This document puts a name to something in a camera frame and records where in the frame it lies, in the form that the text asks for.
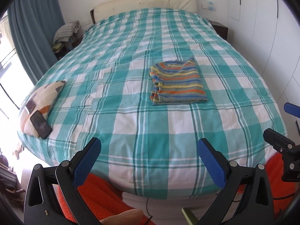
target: cream headboard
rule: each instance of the cream headboard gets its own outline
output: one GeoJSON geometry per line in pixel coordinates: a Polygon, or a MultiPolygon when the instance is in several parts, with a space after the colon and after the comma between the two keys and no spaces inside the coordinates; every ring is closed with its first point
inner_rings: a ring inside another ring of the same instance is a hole
{"type": "Polygon", "coordinates": [[[182,9],[197,13],[196,0],[112,0],[99,4],[91,10],[91,17],[95,24],[115,14],[153,7],[182,9]]]}

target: bed sheet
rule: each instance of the bed sheet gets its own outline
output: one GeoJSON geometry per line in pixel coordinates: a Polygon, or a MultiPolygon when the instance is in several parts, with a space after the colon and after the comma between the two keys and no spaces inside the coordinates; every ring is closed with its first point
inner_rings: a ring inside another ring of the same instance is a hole
{"type": "Polygon", "coordinates": [[[287,135],[261,76],[206,19],[183,10],[134,10],[98,22],[35,88],[57,80],[67,83],[48,117],[53,132],[45,140],[19,132],[25,147],[57,165],[97,137],[102,151],[92,173],[140,196],[216,191],[197,155],[200,138],[254,167],[276,152],[263,140],[266,128],[287,135]],[[209,101],[153,106],[150,66],[191,56],[209,101]]]}

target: small mobile phone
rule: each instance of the small mobile phone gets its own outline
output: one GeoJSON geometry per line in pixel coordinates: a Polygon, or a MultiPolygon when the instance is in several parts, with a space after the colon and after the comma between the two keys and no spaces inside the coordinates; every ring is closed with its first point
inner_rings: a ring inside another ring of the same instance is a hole
{"type": "Polygon", "coordinates": [[[26,111],[28,112],[28,114],[31,114],[35,107],[36,107],[36,104],[32,99],[29,99],[25,105],[25,108],[26,108],[26,111]]]}
{"type": "Polygon", "coordinates": [[[30,120],[40,135],[40,137],[44,140],[48,137],[48,135],[52,132],[52,128],[46,122],[42,114],[37,110],[31,117],[30,120]]]}

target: blue curtain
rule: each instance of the blue curtain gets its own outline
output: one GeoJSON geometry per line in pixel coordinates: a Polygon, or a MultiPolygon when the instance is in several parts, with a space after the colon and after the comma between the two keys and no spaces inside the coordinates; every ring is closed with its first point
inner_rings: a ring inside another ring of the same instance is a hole
{"type": "Polygon", "coordinates": [[[32,83],[56,62],[51,46],[64,25],[58,0],[14,0],[8,9],[11,35],[20,61],[32,83]]]}

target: blue gripper pad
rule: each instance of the blue gripper pad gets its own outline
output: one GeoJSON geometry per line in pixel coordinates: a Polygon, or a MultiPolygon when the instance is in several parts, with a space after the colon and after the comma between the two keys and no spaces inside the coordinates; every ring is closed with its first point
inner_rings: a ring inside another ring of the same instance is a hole
{"type": "Polygon", "coordinates": [[[300,118],[300,106],[296,106],[294,104],[287,102],[285,103],[283,109],[286,113],[289,113],[297,118],[300,118]]]}
{"type": "Polygon", "coordinates": [[[226,165],[227,159],[216,151],[205,138],[198,141],[198,154],[214,184],[223,189],[227,180],[227,171],[229,171],[226,165]]]}
{"type": "Polygon", "coordinates": [[[84,149],[78,151],[72,158],[70,171],[73,176],[72,183],[76,189],[85,182],[100,152],[101,141],[98,138],[92,138],[84,149]]]}

